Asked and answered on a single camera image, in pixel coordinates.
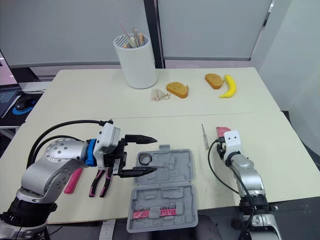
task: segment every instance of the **toast slice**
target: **toast slice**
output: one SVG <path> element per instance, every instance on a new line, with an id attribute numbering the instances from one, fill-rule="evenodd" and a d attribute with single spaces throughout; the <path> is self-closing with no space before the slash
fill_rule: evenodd
<path id="1" fill-rule="evenodd" d="M 170 82 L 166 85 L 168 92 L 178 96 L 179 98 L 186 98 L 188 96 L 189 87 L 188 85 L 184 86 L 178 81 Z"/>
<path id="2" fill-rule="evenodd" d="M 221 88 L 222 84 L 224 84 L 224 80 L 215 73 L 208 73 L 205 75 L 204 79 L 213 89 Z"/>

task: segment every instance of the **tool case lid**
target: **tool case lid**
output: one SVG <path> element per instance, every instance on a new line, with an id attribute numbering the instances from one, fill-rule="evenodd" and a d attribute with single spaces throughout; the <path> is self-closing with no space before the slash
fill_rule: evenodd
<path id="1" fill-rule="evenodd" d="M 151 156 L 147 166 L 156 171 L 134 178 L 137 185 L 189 182 L 193 178 L 192 154 L 189 149 L 170 150 L 170 145 L 160 145 L 159 151 L 143 151 L 137 155 L 136 166 L 143 167 L 139 158 Z"/>

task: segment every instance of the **white pen holder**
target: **white pen holder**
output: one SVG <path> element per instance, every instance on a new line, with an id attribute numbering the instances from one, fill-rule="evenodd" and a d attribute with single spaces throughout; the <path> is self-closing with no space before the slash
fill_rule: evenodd
<path id="1" fill-rule="evenodd" d="M 113 45 L 129 86 L 146 89 L 157 82 L 154 54 L 149 37 L 143 36 L 143 45 L 136 48 L 124 48 L 128 44 L 125 35 L 115 38 Z"/>

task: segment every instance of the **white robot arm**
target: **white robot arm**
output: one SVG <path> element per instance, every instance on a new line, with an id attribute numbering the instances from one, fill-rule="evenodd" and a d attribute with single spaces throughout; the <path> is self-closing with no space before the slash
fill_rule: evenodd
<path id="1" fill-rule="evenodd" d="M 227 131 L 224 137 L 218 138 L 215 142 L 221 159 L 232 170 L 236 179 L 240 196 L 239 206 L 244 213 L 243 221 L 246 223 L 240 238 L 250 235 L 253 240 L 281 240 L 279 228 L 266 198 L 262 179 L 255 170 L 253 161 L 242 154 L 238 131 Z"/>

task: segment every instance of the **keyboard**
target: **keyboard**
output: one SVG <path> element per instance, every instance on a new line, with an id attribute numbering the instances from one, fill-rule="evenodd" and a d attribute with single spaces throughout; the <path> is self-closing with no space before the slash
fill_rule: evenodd
<path id="1" fill-rule="evenodd" d="M 15 95 L 16 91 L 3 91 L 0 92 L 0 104 L 5 104 Z"/>

